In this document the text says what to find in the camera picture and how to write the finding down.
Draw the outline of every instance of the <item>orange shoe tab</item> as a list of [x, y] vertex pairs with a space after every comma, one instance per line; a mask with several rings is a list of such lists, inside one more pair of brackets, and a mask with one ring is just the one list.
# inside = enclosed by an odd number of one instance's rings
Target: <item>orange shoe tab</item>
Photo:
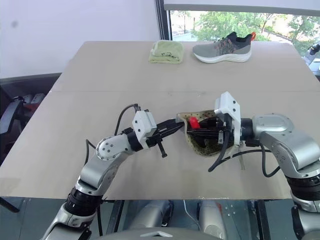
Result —
[[252, 35], [251, 41], [255, 40], [257, 34], [253, 31], [253, 32], [251, 33], [251, 35]]

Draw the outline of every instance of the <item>folded towel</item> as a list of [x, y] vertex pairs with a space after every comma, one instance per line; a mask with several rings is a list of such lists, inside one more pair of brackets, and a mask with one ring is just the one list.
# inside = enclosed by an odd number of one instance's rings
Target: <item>folded towel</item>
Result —
[[150, 63], [180, 64], [184, 56], [184, 46], [177, 41], [159, 40], [150, 51]]

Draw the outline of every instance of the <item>beige tabletop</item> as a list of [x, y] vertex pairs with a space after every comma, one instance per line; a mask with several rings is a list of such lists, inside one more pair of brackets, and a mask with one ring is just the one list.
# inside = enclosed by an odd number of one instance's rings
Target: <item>beige tabletop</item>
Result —
[[[179, 112], [212, 109], [229, 91], [242, 117], [280, 113], [320, 143], [320, 83], [293, 46], [253, 42], [246, 63], [205, 64], [184, 43], [182, 64], [151, 64], [151, 42], [87, 42], [57, 80], [0, 167], [0, 196], [64, 199], [83, 167], [85, 139], [113, 134], [120, 111], [139, 103], [156, 122]], [[123, 116], [120, 129], [134, 116]], [[109, 199], [290, 198], [282, 172], [265, 178], [261, 154], [237, 158], [209, 173], [215, 158], [196, 155], [182, 131], [129, 157], [106, 195]], [[267, 170], [277, 162], [267, 155]]]

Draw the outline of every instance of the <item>red object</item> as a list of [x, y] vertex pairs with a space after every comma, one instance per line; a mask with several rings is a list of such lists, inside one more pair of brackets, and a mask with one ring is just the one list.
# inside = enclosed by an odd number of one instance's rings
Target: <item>red object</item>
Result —
[[251, 35], [252, 35], [251, 41], [255, 40], [257, 34], [253, 31], [253, 32], [251, 33]]
[[221, 204], [216, 202], [216, 205], [218, 206], [218, 209], [219, 209], [220, 213], [222, 214], [222, 206], [221, 206]]
[[35, 112], [39, 107], [40, 103], [25, 103], [23, 106], [32, 112]]
[[200, 124], [199, 124], [199, 122], [198, 122], [198, 120], [197, 120], [197, 118], [195, 116], [191, 116], [189, 118], [189, 123], [191, 125], [191, 128], [193, 128], [193, 129], [199, 129], [200, 128]]

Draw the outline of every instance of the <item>wire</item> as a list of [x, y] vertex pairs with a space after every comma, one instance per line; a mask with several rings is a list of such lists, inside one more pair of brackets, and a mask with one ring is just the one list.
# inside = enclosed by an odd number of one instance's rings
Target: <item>wire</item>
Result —
[[[228, 204], [229, 209], [231, 209], [231, 206], [229, 205], [228, 200], [226, 201], [226, 204]], [[239, 229], [238, 229], [238, 227], [237, 227], [237, 224], [236, 224], [236, 221], [235, 221], [235, 218], [234, 218], [234, 214], [231, 214], [231, 217], [232, 217], [232, 220], [233, 220], [233, 223], [234, 223], [235, 229], [236, 229], [236, 231], [237, 231], [237, 233], [238, 233], [238, 235], [239, 235], [239, 238], [240, 238], [240, 240], [242, 240], [242, 237], [241, 237], [240, 231], [239, 231]]]
[[223, 141], [222, 149], [220, 151], [220, 155], [217, 158], [217, 160], [213, 163], [213, 165], [209, 167], [208, 172], [212, 172], [217, 166], [221, 164], [221, 161], [223, 160], [222, 158], [224, 157], [226, 150], [228, 148], [229, 136], [230, 136], [230, 131], [225, 131], [223, 136], [224, 141]]
[[[89, 159], [89, 145], [96, 149], [95, 145], [93, 145], [88, 139], [85, 140], [85, 147], [86, 147], [86, 155], [85, 155], [85, 161], [84, 165], [88, 162]], [[99, 235], [100, 237], [103, 235], [103, 230], [102, 230], [102, 223], [101, 223], [101, 210], [100, 210], [100, 205], [96, 208], [96, 217], [98, 220], [98, 228], [99, 228]]]
[[99, 228], [99, 236], [103, 236], [103, 231], [102, 231], [102, 223], [101, 223], [101, 211], [100, 211], [100, 205], [96, 208], [96, 213], [97, 213], [97, 218], [98, 218], [98, 228]]
[[187, 211], [187, 206], [186, 206], [186, 201], [183, 200], [183, 205], [184, 205], [184, 211], [185, 213], [189, 216], [189, 218], [192, 219], [192, 221], [196, 224], [196, 226], [198, 227], [198, 230], [200, 230], [200, 225], [199, 223], [190, 215], [190, 213]]
[[88, 139], [85, 140], [86, 155], [85, 155], [84, 165], [86, 165], [86, 163], [89, 160], [89, 145], [94, 149], [96, 149], [95, 145], [93, 145]]
[[262, 173], [266, 178], [271, 178], [273, 175], [275, 175], [280, 170], [280, 167], [277, 166], [275, 170], [273, 170], [271, 173], [267, 174], [267, 172], [266, 172], [266, 150], [262, 144], [260, 144], [260, 147], [261, 147], [261, 151], [262, 151]]
[[130, 105], [126, 106], [126, 107], [122, 110], [122, 112], [121, 112], [120, 115], [119, 115], [118, 122], [116, 123], [115, 131], [114, 131], [114, 135], [115, 135], [115, 136], [118, 134], [118, 130], [119, 130], [119, 125], [120, 125], [121, 118], [122, 118], [123, 114], [125, 113], [125, 111], [128, 110], [129, 108], [134, 108], [135, 111], [139, 111], [139, 110], [140, 110], [140, 107], [138, 106], [137, 103], [135, 103], [135, 104], [130, 104]]
[[240, 151], [240, 152], [237, 152], [237, 153], [233, 154], [232, 156], [227, 156], [227, 157], [225, 157], [224, 159], [222, 159], [222, 160], [221, 160], [221, 164], [224, 163], [225, 161], [229, 160], [229, 159], [238, 157], [238, 156], [243, 155], [243, 154], [259, 153], [259, 152], [262, 152], [262, 149]]

